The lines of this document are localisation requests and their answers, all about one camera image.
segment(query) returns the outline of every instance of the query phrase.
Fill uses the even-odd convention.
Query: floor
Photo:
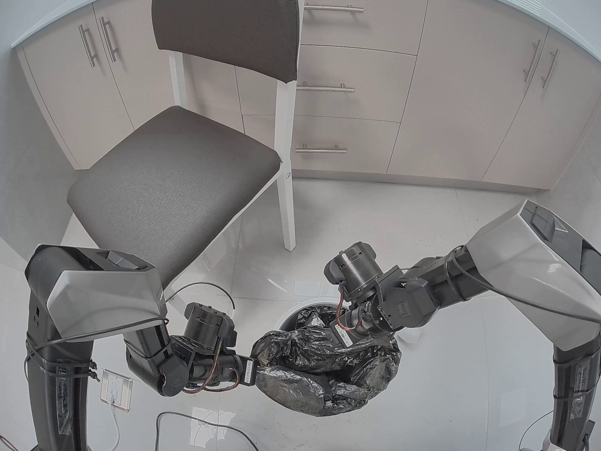
[[[295,179],[294,193],[294,252],[283,247],[277,193],[271,187],[173,285],[178,289],[208,280],[231,290],[239,354],[248,354],[252,343],[291,306],[333,296],[323,267],[350,244],[360,240],[371,244],[383,269],[394,264],[406,267],[465,243],[482,225],[525,198],[504,192],[313,179]],[[74,218],[63,244],[95,246]],[[19,305],[28,292],[23,283],[15,276],[11,284],[20,289]],[[191,301],[233,311],[219,291],[192,286],[168,305],[171,334],[183,331],[183,310]],[[0,310],[0,318],[2,314],[6,311]],[[98,340],[94,346],[99,367],[131,376],[121,337]],[[131,410],[117,410],[121,430],[117,450],[152,449],[155,417],[169,410],[236,426],[261,451],[347,451],[370,448],[374,442],[382,450],[514,451],[524,430],[552,409],[552,345],[502,297],[486,294],[441,310],[417,342],[400,339],[399,346],[403,353],[399,372],[385,392],[361,410],[326,418],[285,409],[256,388],[166,398],[135,380]],[[88,440],[93,450],[109,448],[116,434],[99,393],[100,385],[90,381]],[[23,400],[15,412],[26,413],[27,404]],[[599,408],[594,412],[601,418]],[[533,426],[523,446],[539,449],[550,421],[549,416]],[[183,417],[162,418],[161,451],[198,448],[251,449],[232,431],[217,432]]]

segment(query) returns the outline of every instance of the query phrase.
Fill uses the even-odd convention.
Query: trash bag
[[[336,310],[302,309],[291,331],[270,331],[252,347],[258,360],[256,386],[286,408],[333,416],[362,408],[397,375],[401,351],[391,336],[366,337],[351,348],[330,329]]]

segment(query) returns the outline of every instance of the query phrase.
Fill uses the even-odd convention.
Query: metal handle
[[[363,13],[363,9],[359,7],[336,7],[334,5],[305,5],[305,10],[333,10],[333,11],[350,11],[353,13]]]
[[[102,27],[102,33],[105,35],[106,46],[109,47],[110,59],[113,62],[116,62],[115,54],[116,54],[116,51],[118,50],[118,48],[113,48],[112,43],[110,42],[109,31],[106,28],[106,26],[109,24],[110,24],[110,20],[105,20],[104,17],[100,17],[100,26]]]
[[[302,83],[301,86],[296,86],[297,90],[319,90],[325,92],[354,92],[355,89],[351,86],[345,86],[344,84],[340,84],[340,86],[308,86],[306,81]]]
[[[302,148],[296,148],[295,152],[304,154],[346,154],[346,149],[339,146],[334,146],[334,148],[307,148],[304,144]]]
[[[555,62],[557,62],[557,56],[559,54],[560,54],[560,49],[555,50],[555,53],[551,52],[551,55],[553,56],[553,61],[551,62],[551,66],[549,67],[549,72],[547,73],[546,77],[541,76],[541,79],[543,79],[543,89],[549,83],[549,79],[551,78],[551,74],[553,73],[553,69],[555,68]]]
[[[538,43],[532,42],[532,45],[534,45],[534,55],[532,56],[532,60],[530,61],[530,66],[528,67],[528,70],[524,69],[524,72],[526,72],[526,78],[524,79],[524,82],[528,82],[528,80],[531,78],[530,71],[532,70],[532,66],[534,65],[534,60],[536,60],[536,56],[538,55],[538,48],[540,47],[540,39],[538,39]]]
[[[90,65],[92,65],[92,68],[94,68],[96,66],[96,64],[94,63],[94,59],[98,58],[98,55],[92,53],[92,50],[90,50],[90,44],[88,43],[88,39],[85,37],[85,33],[89,31],[89,28],[84,28],[83,25],[79,25],[79,35],[81,35],[81,40],[84,42],[85,53],[88,56]]]

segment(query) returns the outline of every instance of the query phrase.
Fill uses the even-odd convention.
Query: wall socket
[[[131,388],[133,380],[116,372],[104,369],[102,371],[102,387],[100,400],[108,403],[113,399],[113,406],[120,410],[129,411],[131,404]]]

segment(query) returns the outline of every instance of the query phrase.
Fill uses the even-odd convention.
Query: chair
[[[304,0],[153,0],[176,105],[148,120],[72,185],[68,202],[101,248],[153,263],[166,288],[274,181],[284,246],[295,221],[290,146]],[[182,53],[278,80],[275,150],[186,109]]]

